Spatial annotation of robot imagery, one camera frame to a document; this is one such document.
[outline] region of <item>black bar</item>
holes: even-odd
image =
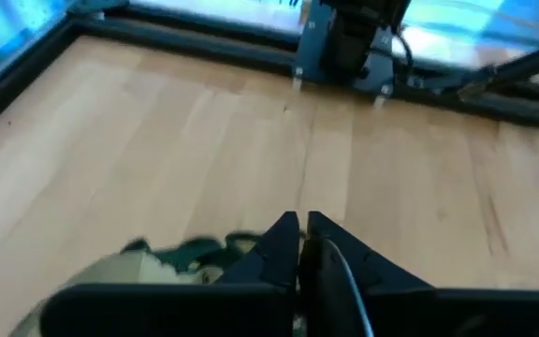
[[[406,85],[395,86],[394,98],[519,125],[539,127],[539,103],[526,100],[483,95],[462,101],[453,95],[438,95]]]
[[[432,289],[364,300],[376,336],[539,336],[539,291]]]
[[[418,76],[427,78],[450,77],[450,78],[466,78],[474,73],[474,69],[451,66],[438,62],[427,60],[415,60],[414,73]],[[510,95],[539,101],[539,83],[531,81],[518,81],[516,83],[508,83],[502,88],[495,90],[502,95]]]
[[[286,33],[277,29],[254,26],[244,22],[226,22],[171,8],[155,8],[133,4],[128,7],[106,10],[105,13],[106,17],[156,23],[292,52],[297,51],[300,39],[300,32]]]
[[[502,87],[515,81],[527,81],[531,76],[537,74],[539,74],[539,51],[497,66],[496,76],[491,79],[488,88]]]
[[[183,51],[197,56],[212,58],[239,66],[261,68],[278,74],[290,75],[294,55],[283,51],[259,49],[258,47],[139,26],[120,19],[80,20],[78,25],[84,34],[115,39],[122,42],[165,51]]]
[[[0,74],[0,114],[79,36],[64,18]]]
[[[43,337],[262,336],[292,334],[294,294],[264,283],[91,284],[51,297]]]

